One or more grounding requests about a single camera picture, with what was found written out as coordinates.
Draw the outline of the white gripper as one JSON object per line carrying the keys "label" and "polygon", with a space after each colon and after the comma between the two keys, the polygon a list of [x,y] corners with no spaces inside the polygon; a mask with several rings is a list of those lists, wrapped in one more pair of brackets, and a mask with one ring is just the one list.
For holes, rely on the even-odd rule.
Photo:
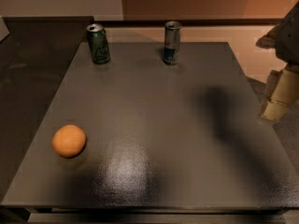
{"label": "white gripper", "polygon": [[280,71],[272,70],[267,79],[261,117],[280,120],[299,99],[299,66],[287,64]]}

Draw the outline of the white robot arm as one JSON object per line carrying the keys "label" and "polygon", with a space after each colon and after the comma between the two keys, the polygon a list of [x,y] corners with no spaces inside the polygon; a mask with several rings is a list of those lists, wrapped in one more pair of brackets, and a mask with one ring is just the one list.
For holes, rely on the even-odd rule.
{"label": "white robot arm", "polygon": [[256,46],[274,49],[276,57],[286,63],[282,70],[271,71],[262,101],[261,117],[277,121],[299,99],[299,2]]}

